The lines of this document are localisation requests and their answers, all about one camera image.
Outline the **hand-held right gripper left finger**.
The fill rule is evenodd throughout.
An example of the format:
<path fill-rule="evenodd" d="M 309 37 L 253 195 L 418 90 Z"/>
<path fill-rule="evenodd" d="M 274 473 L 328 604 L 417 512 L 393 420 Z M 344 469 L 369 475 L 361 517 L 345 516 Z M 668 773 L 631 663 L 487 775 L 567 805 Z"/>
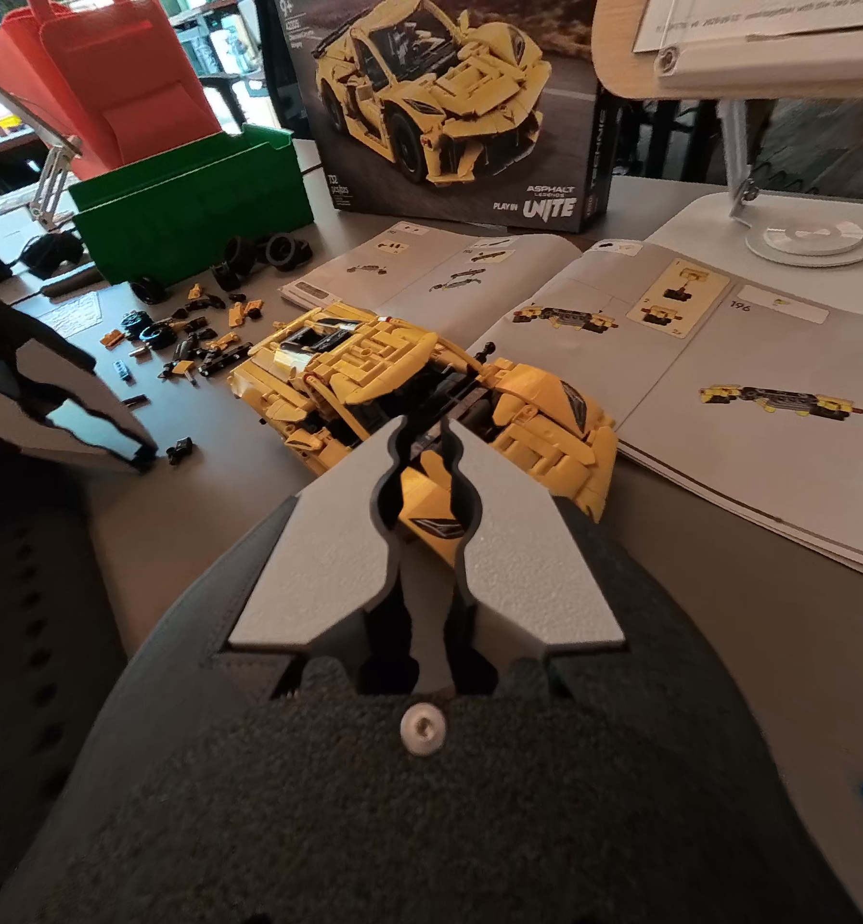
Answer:
<path fill-rule="evenodd" d="M 283 531 L 228 638 L 243 652 L 359 656 L 364 616 L 396 583 L 400 544 L 382 492 L 400 485 L 396 417 L 299 491 Z"/>

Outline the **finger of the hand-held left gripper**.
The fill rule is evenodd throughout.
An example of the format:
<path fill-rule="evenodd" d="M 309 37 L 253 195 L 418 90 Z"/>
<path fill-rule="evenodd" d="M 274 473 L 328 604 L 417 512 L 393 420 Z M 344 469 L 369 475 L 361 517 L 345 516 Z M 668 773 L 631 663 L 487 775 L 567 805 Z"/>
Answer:
<path fill-rule="evenodd" d="M 112 448 L 81 440 L 50 420 L 35 421 L 3 394 L 0 394 L 0 441 L 17 449 L 21 455 L 67 467 L 140 474 L 148 471 L 147 447 L 141 446 L 135 456 L 126 459 Z"/>
<path fill-rule="evenodd" d="M 91 419 L 113 425 L 115 431 L 136 444 L 126 464 L 153 464 L 159 446 L 134 413 L 103 381 L 88 352 L 64 338 L 31 338 L 15 353 L 18 373 L 38 385 L 53 387 Z"/>

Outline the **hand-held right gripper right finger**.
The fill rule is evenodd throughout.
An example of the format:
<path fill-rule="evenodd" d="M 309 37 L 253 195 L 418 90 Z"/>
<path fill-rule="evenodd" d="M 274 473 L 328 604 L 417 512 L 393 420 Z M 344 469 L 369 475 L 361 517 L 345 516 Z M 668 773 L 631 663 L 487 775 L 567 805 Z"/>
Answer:
<path fill-rule="evenodd" d="M 460 422 L 445 424 L 457 612 L 488 661 L 617 650 L 624 632 L 558 498 Z"/>

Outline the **yellow toy brick car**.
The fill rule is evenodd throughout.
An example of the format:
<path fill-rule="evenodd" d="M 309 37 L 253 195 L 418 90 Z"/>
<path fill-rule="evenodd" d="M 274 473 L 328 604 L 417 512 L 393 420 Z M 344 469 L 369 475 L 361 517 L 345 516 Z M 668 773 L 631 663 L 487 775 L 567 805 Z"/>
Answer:
<path fill-rule="evenodd" d="M 459 422 L 553 495 L 598 523 L 618 452 L 600 405 L 530 364 L 471 355 L 411 322 L 335 302 L 248 348 L 233 395 L 316 476 L 400 416 L 416 426 L 402 470 L 402 525 L 453 565 L 463 529 L 451 513 L 441 421 Z"/>

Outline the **grey desk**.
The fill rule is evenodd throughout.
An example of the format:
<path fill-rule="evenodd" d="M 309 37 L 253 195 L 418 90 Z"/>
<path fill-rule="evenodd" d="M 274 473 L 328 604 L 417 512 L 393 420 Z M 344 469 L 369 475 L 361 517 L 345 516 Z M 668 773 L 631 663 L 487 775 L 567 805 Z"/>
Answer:
<path fill-rule="evenodd" d="M 180 594 L 308 472 L 217 378 L 136 370 L 161 447 L 147 475 L 83 472 L 91 531 L 127 653 Z M 601 527 L 668 591 L 725 661 L 811 834 L 863 910 L 863 574 L 624 459 Z"/>

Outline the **printed leaflet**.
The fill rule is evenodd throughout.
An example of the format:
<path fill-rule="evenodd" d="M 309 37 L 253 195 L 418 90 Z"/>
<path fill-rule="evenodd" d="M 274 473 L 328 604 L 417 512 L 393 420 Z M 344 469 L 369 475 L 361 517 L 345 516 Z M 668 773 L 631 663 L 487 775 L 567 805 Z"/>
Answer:
<path fill-rule="evenodd" d="M 102 322 L 100 293 L 91 292 L 69 299 L 39 317 L 63 338 L 76 336 Z"/>

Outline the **scattered toy brick pieces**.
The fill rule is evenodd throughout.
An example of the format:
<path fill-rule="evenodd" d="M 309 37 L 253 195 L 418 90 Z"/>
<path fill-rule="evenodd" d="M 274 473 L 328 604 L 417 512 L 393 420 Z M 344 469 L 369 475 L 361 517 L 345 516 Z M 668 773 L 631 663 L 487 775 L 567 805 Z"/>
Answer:
<path fill-rule="evenodd" d="M 194 281 L 171 289 L 157 306 L 143 304 L 129 285 L 100 292 L 106 320 L 99 325 L 100 354 L 124 398 L 152 383 L 197 388 L 244 361 L 265 332 L 268 304 L 261 296 L 219 290 Z"/>

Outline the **metal hinged board stand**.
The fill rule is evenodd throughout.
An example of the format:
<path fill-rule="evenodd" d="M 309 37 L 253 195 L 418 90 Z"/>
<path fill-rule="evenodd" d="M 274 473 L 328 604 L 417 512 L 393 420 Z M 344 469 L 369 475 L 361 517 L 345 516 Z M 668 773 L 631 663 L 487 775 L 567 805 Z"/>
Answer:
<path fill-rule="evenodd" d="M 72 220 L 71 212 L 59 211 L 60 200 L 65 191 L 66 179 L 73 161 L 81 155 L 82 141 L 53 127 L 40 115 L 35 114 L 19 98 L 0 87 L 0 104 L 17 115 L 32 128 L 48 148 L 45 166 L 41 172 L 36 192 L 27 204 L 30 216 L 46 233 L 55 233 Z"/>

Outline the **green plastic bin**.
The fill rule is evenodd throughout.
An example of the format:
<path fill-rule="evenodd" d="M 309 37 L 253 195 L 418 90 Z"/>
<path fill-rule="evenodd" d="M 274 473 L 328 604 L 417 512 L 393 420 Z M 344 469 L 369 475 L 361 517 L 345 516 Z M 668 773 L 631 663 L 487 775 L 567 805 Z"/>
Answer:
<path fill-rule="evenodd" d="M 221 261 L 234 237 L 310 225 L 295 137 L 247 125 L 74 184 L 74 223 L 110 284 L 181 283 Z"/>

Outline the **open instruction booklet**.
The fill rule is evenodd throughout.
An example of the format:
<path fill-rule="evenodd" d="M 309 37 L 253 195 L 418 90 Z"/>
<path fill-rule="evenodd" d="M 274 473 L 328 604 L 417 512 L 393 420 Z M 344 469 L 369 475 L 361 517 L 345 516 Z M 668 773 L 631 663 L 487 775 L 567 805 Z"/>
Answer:
<path fill-rule="evenodd" d="M 863 571 L 863 316 L 641 241 L 399 222 L 280 288 L 539 367 L 597 399 L 622 454 Z"/>

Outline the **white board stand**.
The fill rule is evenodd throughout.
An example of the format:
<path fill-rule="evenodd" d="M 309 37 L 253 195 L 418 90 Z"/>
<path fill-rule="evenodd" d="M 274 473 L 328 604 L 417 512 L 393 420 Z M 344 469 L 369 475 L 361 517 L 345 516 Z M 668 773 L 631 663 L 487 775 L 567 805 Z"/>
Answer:
<path fill-rule="evenodd" d="M 762 260 L 801 270 L 846 268 L 863 262 L 863 202 L 762 192 L 753 178 L 747 102 L 717 101 L 727 191 L 709 227 L 688 207 L 662 225 L 653 242 L 688 254 L 702 233 L 741 235 Z"/>

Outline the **toy car set box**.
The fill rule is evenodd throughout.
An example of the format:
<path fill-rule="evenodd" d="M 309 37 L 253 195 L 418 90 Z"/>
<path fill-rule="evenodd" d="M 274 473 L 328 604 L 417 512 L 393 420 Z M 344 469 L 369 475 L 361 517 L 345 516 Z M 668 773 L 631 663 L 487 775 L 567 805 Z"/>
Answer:
<path fill-rule="evenodd" d="M 570 234 L 606 212 L 596 2 L 272 4 L 337 210 Z"/>

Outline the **wooden display board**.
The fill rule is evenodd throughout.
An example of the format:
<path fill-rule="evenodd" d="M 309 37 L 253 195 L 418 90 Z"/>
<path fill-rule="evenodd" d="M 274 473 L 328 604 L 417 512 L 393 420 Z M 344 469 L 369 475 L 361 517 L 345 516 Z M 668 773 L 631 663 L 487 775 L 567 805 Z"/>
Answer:
<path fill-rule="evenodd" d="M 633 52 L 646 1 L 601 1 L 591 51 L 605 86 L 627 99 L 863 99 L 863 28 L 749 36 Z"/>

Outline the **printed instruction sheet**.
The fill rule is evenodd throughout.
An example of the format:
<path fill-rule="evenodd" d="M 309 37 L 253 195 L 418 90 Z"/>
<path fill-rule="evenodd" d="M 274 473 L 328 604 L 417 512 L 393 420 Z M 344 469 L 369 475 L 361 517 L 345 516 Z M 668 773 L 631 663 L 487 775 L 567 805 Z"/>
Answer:
<path fill-rule="evenodd" d="M 649 1 L 633 52 L 672 44 L 863 28 L 863 1 Z"/>

